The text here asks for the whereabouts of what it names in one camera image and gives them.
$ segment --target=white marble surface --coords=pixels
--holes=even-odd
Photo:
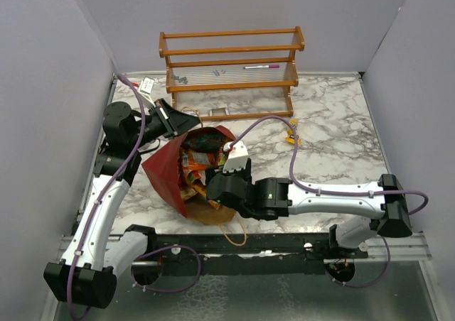
[[[141,78],[131,78],[140,82]],[[179,107],[191,106],[202,115],[209,109],[227,107],[231,113],[277,111],[285,109],[280,88],[249,89],[231,92],[182,93]],[[166,81],[157,78],[153,99],[165,97]],[[357,77],[302,77],[292,88],[294,118],[299,119],[298,132],[302,145],[297,156],[295,173],[300,180],[316,183],[353,184],[377,180],[386,173],[384,158],[373,128],[365,98]],[[117,84],[114,101],[125,101],[134,109],[139,106],[131,90]],[[234,135],[244,131],[252,120],[206,123],[222,124]],[[286,126],[280,121],[265,121],[261,128],[244,138],[253,164],[253,180],[269,176],[288,177],[293,146],[287,143]],[[311,213],[264,222],[244,219],[249,233],[324,232],[350,215]],[[207,227],[187,220],[167,205],[154,191],[140,167],[132,188],[125,197],[115,219],[112,233],[122,234],[130,224],[155,227],[161,234],[220,233],[218,227]],[[235,219],[228,232],[240,233]]]

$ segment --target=black cable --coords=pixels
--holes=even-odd
[[[158,146],[157,147],[153,147],[153,148],[147,149],[146,151],[139,152],[139,155],[142,156],[144,154],[148,154],[148,153],[156,151],[159,148],[159,145],[161,144],[161,140],[159,138],[157,140],[158,140]]]

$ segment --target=gray floor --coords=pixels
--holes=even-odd
[[[352,282],[375,278],[383,263],[359,263]],[[176,288],[191,278],[167,278],[161,286]],[[70,320],[66,303],[57,321]],[[178,294],[143,293],[121,276],[116,295],[105,310],[93,309],[85,320],[153,321],[431,321],[436,320],[418,262],[393,262],[385,279],[373,288],[352,289],[327,276],[203,276]]]

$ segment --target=purple marker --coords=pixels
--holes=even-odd
[[[279,64],[271,65],[253,65],[251,67],[243,67],[243,69],[276,69],[279,67]]]

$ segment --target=yellow wrapper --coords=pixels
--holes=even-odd
[[[291,120],[289,120],[289,123],[297,130],[297,124],[299,123],[298,119],[291,119]],[[292,129],[290,129],[289,127],[287,129],[286,141],[289,143],[292,143],[293,145],[295,144],[294,135],[292,134]],[[300,136],[297,136],[297,143],[299,145],[301,145]]]

